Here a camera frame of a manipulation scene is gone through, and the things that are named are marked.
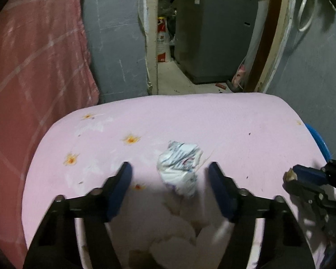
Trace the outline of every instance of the brown object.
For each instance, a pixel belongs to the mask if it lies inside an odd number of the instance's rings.
[[[278,24],[280,8],[281,0],[270,0],[263,34],[259,44],[258,52],[256,53],[252,70],[250,71],[248,82],[244,88],[245,92],[253,92],[259,82],[259,78],[262,74],[270,52],[271,45],[273,43],[276,26]]]
[[[217,86],[217,87],[219,87],[219,88],[221,88],[223,90],[226,90],[226,87],[224,85],[222,85],[222,84],[216,83],[215,86]]]

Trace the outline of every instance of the red and white bag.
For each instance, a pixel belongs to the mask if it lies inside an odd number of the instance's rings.
[[[172,58],[170,57],[169,41],[170,37],[167,29],[167,21],[164,17],[158,17],[158,28],[157,28],[158,62],[170,62],[172,60]]]

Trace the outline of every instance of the gray wall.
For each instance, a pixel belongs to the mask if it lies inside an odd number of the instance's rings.
[[[138,0],[83,0],[83,23],[100,102],[147,95]]]
[[[319,0],[317,9],[307,32],[298,33],[294,25],[267,93],[284,99],[314,127],[336,159],[336,12],[328,0]]]

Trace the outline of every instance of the red cloth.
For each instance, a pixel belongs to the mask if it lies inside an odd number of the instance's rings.
[[[0,13],[0,248],[16,268],[26,174],[50,126],[97,104],[80,0],[9,0]]]

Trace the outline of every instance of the orange flower print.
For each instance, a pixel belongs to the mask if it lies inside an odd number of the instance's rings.
[[[127,136],[123,139],[123,141],[124,141],[126,144],[134,144],[134,143],[136,143],[137,141],[139,141],[140,139],[141,139],[141,137],[136,137],[136,136],[130,134],[130,135],[127,135]]]
[[[64,161],[63,164],[66,165],[66,166],[76,165],[76,163],[77,163],[77,157],[78,157],[78,154],[69,153],[66,156],[66,161]]]
[[[95,115],[92,113],[87,113],[82,117],[82,119],[95,119]]]
[[[132,189],[133,190],[143,190],[145,189],[145,186],[141,184],[136,184],[136,185],[133,185]]]

